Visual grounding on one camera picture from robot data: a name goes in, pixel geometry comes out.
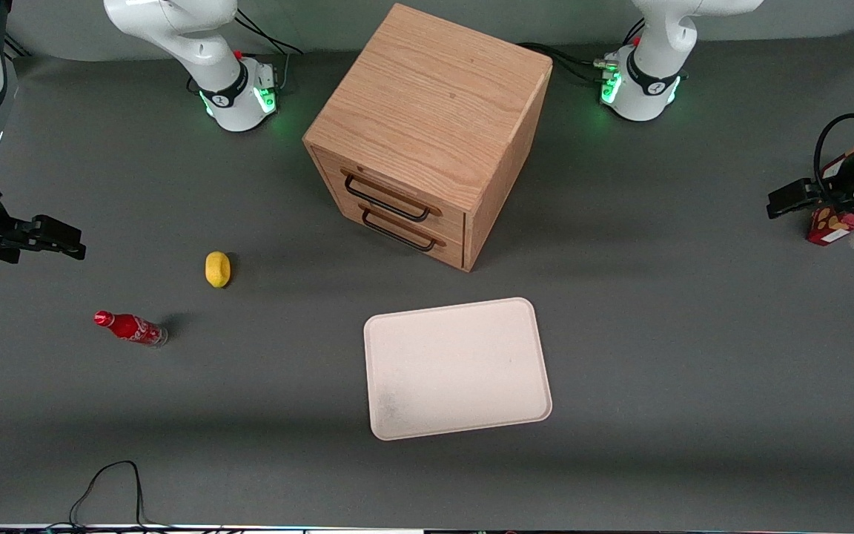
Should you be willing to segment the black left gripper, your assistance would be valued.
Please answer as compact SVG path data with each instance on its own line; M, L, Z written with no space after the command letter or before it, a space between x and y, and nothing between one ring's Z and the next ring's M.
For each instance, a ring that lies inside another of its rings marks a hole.
M777 219L792 212L812 208L834 208L837 212L854 213L854 148L830 161L841 163L835 175L824 176L821 166L821 148L824 141L817 141L813 154L814 179L797 179L768 195L768 217Z

